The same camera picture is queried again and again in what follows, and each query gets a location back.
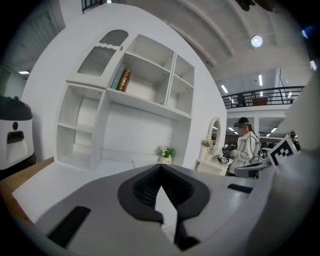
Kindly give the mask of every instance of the white shelf unit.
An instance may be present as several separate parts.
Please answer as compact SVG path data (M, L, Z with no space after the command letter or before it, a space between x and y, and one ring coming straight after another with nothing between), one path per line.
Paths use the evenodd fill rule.
M101 159L100 126L108 117L106 91L68 83L61 102L56 132L56 159L64 164L92 170Z
M57 161L94 170L101 159L155 161L158 146L167 145L176 151L173 164L182 165L192 119L194 67L141 34L129 34L121 46L94 42L93 47L115 52L100 77L78 73L85 55L68 76L67 81L76 83L67 84L61 103ZM121 64L131 71L125 92L110 88Z

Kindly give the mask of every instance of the small flower pot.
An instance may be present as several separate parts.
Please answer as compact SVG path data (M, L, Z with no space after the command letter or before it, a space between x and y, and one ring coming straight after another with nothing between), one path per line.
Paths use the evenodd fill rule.
M163 157L162 155L159 158L159 163L160 164L168 164L171 165L172 164L172 157Z

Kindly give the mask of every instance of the ceiling light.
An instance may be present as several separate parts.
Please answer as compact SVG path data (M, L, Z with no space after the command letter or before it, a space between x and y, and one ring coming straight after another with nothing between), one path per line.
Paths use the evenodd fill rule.
M262 75L259 75L259 84L262 86Z
M222 89L224 90L224 92L227 94L228 91L227 91L226 87L225 87L224 85L221 85L221 87L222 87Z
M308 35L307 35L307 33L306 33L305 30L302 30L302 35L303 35L305 38L308 38Z
M311 68L312 68L314 71L317 70L317 65L316 65L316 63L315 63L314 60L311 60L311 61L310 61L310 66L311 66Z
M254 47L260 47L262 46L262 43L264 41L262 40L262 37L259 36L259 35L255 35L251 38L251 44L254 46Z

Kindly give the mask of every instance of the black cap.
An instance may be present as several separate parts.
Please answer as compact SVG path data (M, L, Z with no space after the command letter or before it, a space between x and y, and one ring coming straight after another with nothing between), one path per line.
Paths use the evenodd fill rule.
M241 117L241 118L238 119L237 122L234 123L233 126L234 126L234 127L238 127L239 124L244 124L244 123L250 123L250 122L249 122L249 119L246 118L246 117Z

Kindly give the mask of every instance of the black slot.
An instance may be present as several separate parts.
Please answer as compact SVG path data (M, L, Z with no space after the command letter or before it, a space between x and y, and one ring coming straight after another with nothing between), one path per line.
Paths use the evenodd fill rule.
M230 184L227 188L232 189L232 190L236 190L236 191L240 191L240 192L243 192L246 194L250 194L251 191L253 190L252 187L241 186L241 185L237 185L237 184Z
M84 206L75 207L47 237L57 245L65 248L81 227L90 211L91 209Z
M8 133L6 137L6 143L11 144L15 142L20 142L25 138L24 132L19 130L19 131L11 131Z

